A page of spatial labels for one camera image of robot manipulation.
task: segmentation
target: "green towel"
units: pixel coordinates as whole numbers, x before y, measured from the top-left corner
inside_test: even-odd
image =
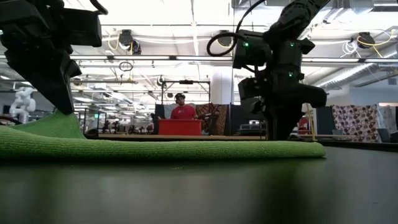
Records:
[[[0,159],[258,159],[322,157],[316,142],[124,142],[85,139],[74,114],[61,112],[12,128],[0,126]]]

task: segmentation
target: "ceiling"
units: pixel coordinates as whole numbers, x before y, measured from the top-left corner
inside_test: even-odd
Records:
[[[99,1],[109,11],[107,16],[100,16],[103,46],[99,48],[73,46],[73,55],[129,54],[120,47],[116,50],[113,49],[117,46],[116,39],[120,31],[131,29],[134,38],[141,46],[142,55],[208,56],[206,52],[208,40],[220,30],[233,31],[247,9],[243,6],[244,3],[248,3],[248,1],[238,0]],[[65,0],[64,2],[65,7],[95,10],[90,1]],[[232,2],[240,2],[241,7],[231,7]],[[268,6],[259,7],[245,18],[243,29],[264,32],[278,19],[282,7],[272,6],[272,3],[276,1],[268,2]],[[372,48],[358,48],[357,52],[353,51],[352,54],[344,53],[345,49],[352,50],[350,46],[347,47],[347,42],[352,37],[357,38],[359,32],[370,32],[376,43],[381,44],[377,47],[380,51],[396,44],[397,39],[394,35],[397,35],[398,31],[392,34],[392,30],[398,26],[398,23],[395,22],[396,19],[391,18],[398,18],[398,12],[370,11],[376,6],[350,9],[337,9],[332,6],[329,4],[324,8],[303,33],[303,37],[309,37],[316,44],[316,47],[304,57],[376,58],[376,52]],[[211,49],[213,52],[225,50],[218,44],[213,44]],[[0,47],[0,55],[4,55],[5,50],[4,47]],[[123,60],[113,62],[107,60],[77,61],[83,73],[79,79],[91,83],[72,84],[76,105],[86,106],[85,104],[95,102],[103,109],[105,106],[114,107],[115,104],[119,104],[118,110],[145,111],[145,114],[153,111],[155,103],[159,103],[161,99],[160,86],[157,84],[160,76],[164,80],[170,81],[186,79],[210,81],[215,69],[221,70],[223,73],[230,73],[234,77],[235,102],[238,103],[237,84],[241,79],[252,75],[246,70],[233,70],[231,62],[228,61],[128,60],[130,64],[134,64],[134,68],[130,72],[123,72],[119,69],[119,64]],[[356,66],[346,63],[305,65],[302,67],[302,72],[306,75],[305,83],[311,85],[322,82],[342,68]],[[0,66],[3,71],[7,69],[4,60]],[[3,72],[2,74],[10,79],[20,78],[15,73]],[[102,83],[95,84],[96,80],[100,80]],[[208,85],[176,83],[169,87],[168,92],[187,91],[187,101],[189,102],[208,101]],[[107,98],[99,92],[100,90],[119,90],[120,93]],[[79,101],[77,100],[79,98],[89,98],[92,101]],[[164,99],[164,103],[172,103],[172,98],[164,96]],[[123,108],[123,104],[135,105],[135,108]]]

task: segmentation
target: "red container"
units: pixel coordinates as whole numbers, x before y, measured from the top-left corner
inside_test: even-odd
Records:
[[[159,120],[160,135],[201,135],[201,120],[194,119],[161,119]]]

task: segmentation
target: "person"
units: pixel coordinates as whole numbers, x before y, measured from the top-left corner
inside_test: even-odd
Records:
[[[178,104],[178,106],[173,109],[170,119],[198,118],[194,107],[185,104],[185,95],[183,93],[177,93],[175,95],[175,102]]]

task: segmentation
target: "white robot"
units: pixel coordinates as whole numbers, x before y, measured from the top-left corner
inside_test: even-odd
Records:
[[[27,123],[29,119],[29,112],[36,110],[36,101],[30,98],[33,92],[31,87],[21,87],[15,94],[15,101],[10,107],[10,115],[13,118],[18,118],[21,123]]]

